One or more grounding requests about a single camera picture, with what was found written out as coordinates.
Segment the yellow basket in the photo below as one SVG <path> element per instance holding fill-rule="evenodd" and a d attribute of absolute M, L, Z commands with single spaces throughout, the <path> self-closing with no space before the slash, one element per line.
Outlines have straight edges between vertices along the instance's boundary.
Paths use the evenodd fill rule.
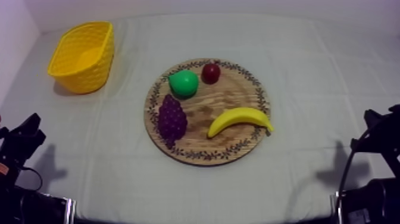
<path fill-rule="evenodd" d="M 105 84 L 113 56 L 112 24 L 107 21 L 84 23 L 62 36 L 48 73 L 69 91 L 86 94 Z"/>

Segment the wood grain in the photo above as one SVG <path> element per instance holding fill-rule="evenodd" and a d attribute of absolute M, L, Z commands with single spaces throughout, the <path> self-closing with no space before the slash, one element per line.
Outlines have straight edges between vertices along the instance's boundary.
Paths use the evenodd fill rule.
<path fill-rule="evenodd" d="M 201 81 L 204 64 L 216 60 L 221 68 L 217 83 Z M 194 97 L 180 100 L 187 115 L 185 136 L 168 149 L 157 130 L 158 109 L 171 93 L 167 77 L 188 69 L 199 76 Z M 266 129 L 250 124 L 237 124 L 223 130 L 213 139 L 207 138 L 208 128 L 224 110 L 252 107 L 270 115 L 270 103 L 260 82 L 238 64 L 216 58 L 198 58 L 180 63 L 162 74 L 149 90 L 145 103 L 145 126 L 155 145 L 170 157 L 197 166 L 216 166 L 235 161 L 251 150 L 265 136 Z"/>

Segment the yellow banana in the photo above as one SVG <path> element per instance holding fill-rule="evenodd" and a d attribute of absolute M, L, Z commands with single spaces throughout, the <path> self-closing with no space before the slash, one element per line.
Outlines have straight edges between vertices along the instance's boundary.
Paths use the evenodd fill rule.
<path fill-rule="evenodd" d="M 220 114 L 208 129 L 207 137 L 212 138 L 226 127 L 236 123 L 252 123 L 267 127 L 270 132 L 274 130 L 267 115 L 262 111 L 249 107 L 238 107 Z"/>

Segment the plastic apple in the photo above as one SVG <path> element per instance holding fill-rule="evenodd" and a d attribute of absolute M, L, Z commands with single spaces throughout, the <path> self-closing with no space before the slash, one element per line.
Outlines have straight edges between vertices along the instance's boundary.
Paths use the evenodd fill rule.
<path fill-rule="evenodd" d="M 221 69 L 214 62 L 204 65 L 203 71 L 201 73 L 203 82 L 207 84 L 214 84 L 215 82 L 217 82 L 220 78 L 220 75 Z"/>

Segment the grape bunch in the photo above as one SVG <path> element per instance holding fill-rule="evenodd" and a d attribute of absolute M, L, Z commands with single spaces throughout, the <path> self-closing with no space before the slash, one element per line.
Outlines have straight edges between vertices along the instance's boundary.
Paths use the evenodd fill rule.
<path fill-rule="evenodd" d="M 186 114 L 179 101 L 170 94 L 166 95 L 159 109 L 158 130 L 167 148 L 173 148 L 175 140 L 179 140 L 185 135 L 187 125 L 188 120 L 186 120 Z"/>

